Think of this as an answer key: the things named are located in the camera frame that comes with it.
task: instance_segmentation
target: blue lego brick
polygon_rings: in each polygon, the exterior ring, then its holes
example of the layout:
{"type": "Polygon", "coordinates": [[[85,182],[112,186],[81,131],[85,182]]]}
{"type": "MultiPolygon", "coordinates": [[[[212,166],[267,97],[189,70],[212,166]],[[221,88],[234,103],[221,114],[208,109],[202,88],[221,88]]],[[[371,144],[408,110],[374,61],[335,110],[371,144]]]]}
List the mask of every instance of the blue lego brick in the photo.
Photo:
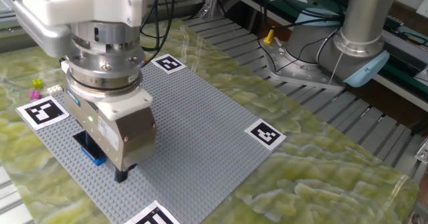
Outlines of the blue lego brick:
{"type": "Polygon", "coordinates": [[[106,162],[107,158],[101,157],[98,159],[94,159],[94,157],[92,157],[88,152],[86,152],[85,148],[83,148],[83,146],[80,147],[80,149],[83,151],[83,153],[85,153],[85,155],[87,157],[89,157],[90,160],[92,160],[92,162],[96,165],[96,166],[100,166],[102,163],[106,162]]]}

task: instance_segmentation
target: light blue bracket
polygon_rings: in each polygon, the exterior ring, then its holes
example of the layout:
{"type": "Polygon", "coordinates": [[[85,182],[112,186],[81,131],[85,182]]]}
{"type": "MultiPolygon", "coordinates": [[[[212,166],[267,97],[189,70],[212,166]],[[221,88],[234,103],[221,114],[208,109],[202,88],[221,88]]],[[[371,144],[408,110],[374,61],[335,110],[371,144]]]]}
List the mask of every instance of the light blue bracket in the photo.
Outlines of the light blue bracket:
{"type": "Polygon", "coordinates": [[[373,79],[376,74],[383,68],[389,59],[389,53],[384,50],[381,54],[359,69],[353,75],[349,76],[343,82],[352,87],[358,88],[365,85],[369,80],[373,79]]]}

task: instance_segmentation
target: yellow lego brick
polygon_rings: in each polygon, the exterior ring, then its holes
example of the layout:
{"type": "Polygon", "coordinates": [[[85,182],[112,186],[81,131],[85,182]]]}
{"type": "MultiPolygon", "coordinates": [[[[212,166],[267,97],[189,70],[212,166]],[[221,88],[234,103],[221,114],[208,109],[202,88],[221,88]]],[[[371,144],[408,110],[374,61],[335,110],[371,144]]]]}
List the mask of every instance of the yellow lego brick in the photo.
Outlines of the yellow lego brick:
{"type": "Polygon", "coordinates": [[[275,31],[273,29],[269,31],[269,34],[267,35],[267,37],[265,37],[265,39],[263,39],[263,42],[266,44],[270,44],[274,39],[274,32],[275,31]]]}
{"type": "Polygon", "coordinates": [[[43,82],[41,79],[33,80],[33,85],[34,85],[34,88],[42,88],[43,82]]]}

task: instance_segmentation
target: yellow connector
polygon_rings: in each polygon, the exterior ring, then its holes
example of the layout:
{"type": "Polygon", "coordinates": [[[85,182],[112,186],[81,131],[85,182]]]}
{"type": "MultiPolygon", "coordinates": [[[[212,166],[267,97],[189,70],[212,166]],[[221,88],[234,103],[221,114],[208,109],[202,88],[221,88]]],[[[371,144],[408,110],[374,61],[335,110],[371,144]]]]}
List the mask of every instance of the yellow connector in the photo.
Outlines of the yellow connector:
{"type": "Polygon", "coordinates": [[[274,30],[272,29],[271,31],[269,31],[269,34],[267,35],[267,37],[263,39],[263,42],[266,44],[270,44],[273,39],[274,39],[274,30]]]}

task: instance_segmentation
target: wire bundle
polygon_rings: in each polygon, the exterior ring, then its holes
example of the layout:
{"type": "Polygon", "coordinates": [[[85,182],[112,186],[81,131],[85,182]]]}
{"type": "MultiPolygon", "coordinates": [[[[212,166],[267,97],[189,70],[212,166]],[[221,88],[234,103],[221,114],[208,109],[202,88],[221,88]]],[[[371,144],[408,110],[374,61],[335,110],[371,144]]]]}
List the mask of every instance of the wire bundle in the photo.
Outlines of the wire bundle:
{"type": "Polygon", "coordinates": [[[143,24],[140,26],[140,33],[147,36],[147,37],[153,37],[156,39],[156,45],[154,47],[141,47],[144,51],[154,51],[154,53],[152,54],[152,56],[150,57],[149,60],[146,61],[146,63],[142,66],[144,67],[145,65],[147,65],[148,63],[150,63],[156,56],[157,54],[161,51],[163,45],[165,44],[165,41],[167,40],[168,34],[169,34],[169,30],[171,29],[171,24],[173,22],[173,14],[174,14],[174,6],[175,6],[175,0],[172,0],[171,3],[171,12],[169,11],[168,8],[168,2],[167,0],[165,1],[165,5],[167,6],[167,13],[168,13],[168,24],[167,24],[167,28],[165,30],[165,34],[160,36],[159,33],[159,20],[158,20],[158,1],[159,0],[154,0],[153,2],[153,6],[150,8],[150,11],[148,12],[146,19],[144,19],[143,24]],[[144,28],[144,26],[147,24],[147,21],[149,19],[149,17],[152,15],[152,13],[154,13],[154,28],[156,30],[156,36],[152,36],[152,35],[148,35],[146,33],[144,33],[142,30],[144,28]]]}

